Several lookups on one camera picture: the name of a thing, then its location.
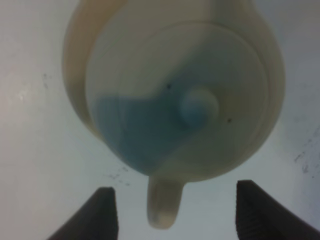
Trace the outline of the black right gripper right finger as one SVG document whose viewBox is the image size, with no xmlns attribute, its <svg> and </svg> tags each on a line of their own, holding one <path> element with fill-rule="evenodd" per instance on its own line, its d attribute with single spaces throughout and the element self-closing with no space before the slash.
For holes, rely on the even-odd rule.
<svg viewBox="0 0 320 240">
<path fill-rule="evenodd" d="M 318 230 L 282 206 L 252 180 L 236 185 L 235 226 L 240 240 L 316 240 Z"/>
</svg>

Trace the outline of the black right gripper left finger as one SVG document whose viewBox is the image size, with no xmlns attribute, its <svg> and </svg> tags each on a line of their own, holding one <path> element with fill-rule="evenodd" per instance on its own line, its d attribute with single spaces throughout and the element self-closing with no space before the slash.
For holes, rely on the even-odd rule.
<svg viewBox="0 0 320 240">
<path fill-rule="evenodd" d="M 50 240 L 117 240 L 116 191 L 100 187 Z"/>
</svg>

